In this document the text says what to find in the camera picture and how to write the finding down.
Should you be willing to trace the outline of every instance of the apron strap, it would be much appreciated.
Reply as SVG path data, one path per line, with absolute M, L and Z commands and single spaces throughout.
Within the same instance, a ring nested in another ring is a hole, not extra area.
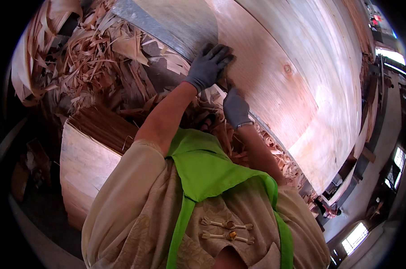
M 278 224 L 279 240 L 281 243 L 281 269 L 291 269 L 294 261 L 294 245 L 291 230 L 275 210 L 273 210 L 273 213 Z
M 178 221 L 174 227 L 172 241 L 170 243 L 170 248 L 168 249 L 167 265 L 166 268 L 176 269 L 176 259 L 178 257 L 178 251 L 180 243 L 187 229 L 189 218 L 193 213 L 195 202 L 182 194 L 182 208 L 180 209 Z

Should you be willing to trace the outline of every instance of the window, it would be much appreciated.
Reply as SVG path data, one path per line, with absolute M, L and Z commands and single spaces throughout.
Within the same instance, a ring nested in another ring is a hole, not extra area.
M 396 155 L 394 156 L 394 163 L 403 171 L 403 166 L 405 166 L 406 153 L 399 147 L 397 147 Z
M 376 51 L 376 54 L 382 54 L 383 56 L 386 56 L 386 57 L 390 58 L 391 60 L 394 60 L 403 65 L 406 65 L 405 58 L 403 57 L 403 55 L 401 55 L 398 52 L 384 50 L 384 49 L 376 49 L 375 51 Z
M 364 227 L 363 223 L 359 223 L 357 227 L 342 241 L 343 248 L 347 255 L 350 255 L 363 241 L 369 231 Z
M 393 177 L 393 166 L 390 167 L 388 175 L 385 177 L 385 184 L 392 189 L 394 186 L 394 177 Z
M 394 155 L 394 163 L 400 168 L 400 172 L 397 175 L 396 181 L 394 181 L 394 189 L 397 189 L 397 186 L 400 182 L 400 177 L 402 176 L 403 167 L 405 166 L 406 161 L 406 152 L 401 148 L 397 147 L 396 154 Z

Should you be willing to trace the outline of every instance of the wood grain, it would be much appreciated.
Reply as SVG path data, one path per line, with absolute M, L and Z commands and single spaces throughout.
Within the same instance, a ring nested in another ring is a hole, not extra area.
M 134 125 L 99 105 L 82 109 L 64 124 L 60 183 L 68 220 L 75 228 L 82 229 L 98 191 L 136 132 Z
M 204 3 L 135 2 L 169 30 L 168 20 L 182 18 L 158 18 L 154 9 L 165 6 L 192 14 Z M 218 41 L 237 56 L 228 77 L 321 194 L 353 149 L 361 127 L 362 54 L 342 0 L 205 2 L 216 18 Z M 133 23 L 133 18 L 125 19 Z M 192 23 L 205 31 L 208 22 L 196 16 Z
M 361 50 L 340 0 L 237 0 L 280 44 L 308 83 L 318 112 L 287 148 L 321 194 L 351 152 L 361 125 Z
M 318 109 L 308 85 L 279 44 L 238 3 L 233 0 L 135 2 L 174 36 L 192 36 L 188 38 L 191 47 L 196 47 L 193 42 L 211 41 L 206 38 L 208 32 L 216 34 L 219 43 L 230 46 L 236 59 L 227 69 L 228 78 L 285 147 L 292 146 L 306 130 Z M 167 10 L 168 16 L 160 10 Z M 206 14 L 208 10 L 211 15 L 204 18 L 189 16 L 197 11 Z M 193 32 L 184 30 L 189 25 L 195 25 Z

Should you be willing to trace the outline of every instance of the amber button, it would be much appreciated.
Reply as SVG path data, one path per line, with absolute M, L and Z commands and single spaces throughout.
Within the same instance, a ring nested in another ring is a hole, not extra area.
M 235 231 L 232 231 L 232 232 L 229 232 L 228 233 L 228 236 L 231 238 L 231 239 L 235 239 L 236 238 L 236 232 Z

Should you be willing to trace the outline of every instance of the person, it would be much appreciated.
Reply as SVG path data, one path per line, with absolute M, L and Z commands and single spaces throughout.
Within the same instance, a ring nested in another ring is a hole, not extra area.
M 319 199 L 315 199 L 314 203 L 319 207 L 324 218 L 332 219 L 342 214 L 342 210 L 340 210 L 337 205 L 335 209 L 332 209 L 323 204 Z
M 179 128 L 192 99 L 233 60 L 229 51 L 206 44 L 184 81 L 148 115 L 83 225 L 88 268 L 329 265 L 317 222 L 286 185 L 238 89 L 224 99 L 224 114 L 246 146 L 250 168 L 233 164 L 213 135 Z M 205 123 L 206 130 L 213 122 Z

